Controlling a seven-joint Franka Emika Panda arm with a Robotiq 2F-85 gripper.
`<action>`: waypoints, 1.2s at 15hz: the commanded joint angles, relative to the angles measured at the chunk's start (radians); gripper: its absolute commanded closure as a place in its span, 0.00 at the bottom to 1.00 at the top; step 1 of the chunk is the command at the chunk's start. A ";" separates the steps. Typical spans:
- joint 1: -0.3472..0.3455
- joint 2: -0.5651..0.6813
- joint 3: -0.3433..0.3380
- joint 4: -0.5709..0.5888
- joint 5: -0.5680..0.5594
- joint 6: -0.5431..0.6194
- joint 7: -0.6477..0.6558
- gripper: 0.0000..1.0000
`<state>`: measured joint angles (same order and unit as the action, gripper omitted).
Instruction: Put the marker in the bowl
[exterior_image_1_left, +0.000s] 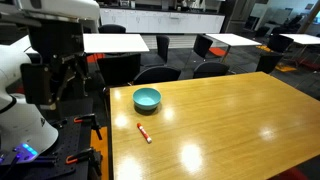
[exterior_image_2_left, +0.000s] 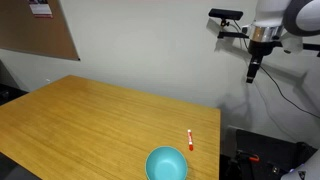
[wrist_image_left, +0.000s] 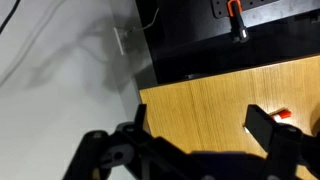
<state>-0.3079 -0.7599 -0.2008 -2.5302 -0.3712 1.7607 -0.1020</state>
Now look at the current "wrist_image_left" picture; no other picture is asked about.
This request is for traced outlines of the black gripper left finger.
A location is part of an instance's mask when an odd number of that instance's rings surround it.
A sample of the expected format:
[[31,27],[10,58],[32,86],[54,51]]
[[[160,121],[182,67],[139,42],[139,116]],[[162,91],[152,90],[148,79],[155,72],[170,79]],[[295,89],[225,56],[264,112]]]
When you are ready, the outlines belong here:
[[185,180],[186,155],[143,129],[146,105],[140,104],[133,122],[121,123],[109,135],[87,132],[63,180],[107,180],[115,167],[124,166],[135,180]]

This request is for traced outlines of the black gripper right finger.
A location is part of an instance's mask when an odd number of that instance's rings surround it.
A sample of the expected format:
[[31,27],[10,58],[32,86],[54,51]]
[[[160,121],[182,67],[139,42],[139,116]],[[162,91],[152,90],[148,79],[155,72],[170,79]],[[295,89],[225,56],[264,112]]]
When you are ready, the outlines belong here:
[[264,180],[295,180],[297,166],[320,178],[320,139],[299,128],[273,120],[258,105],[247,107],[245,127],[267,153]]

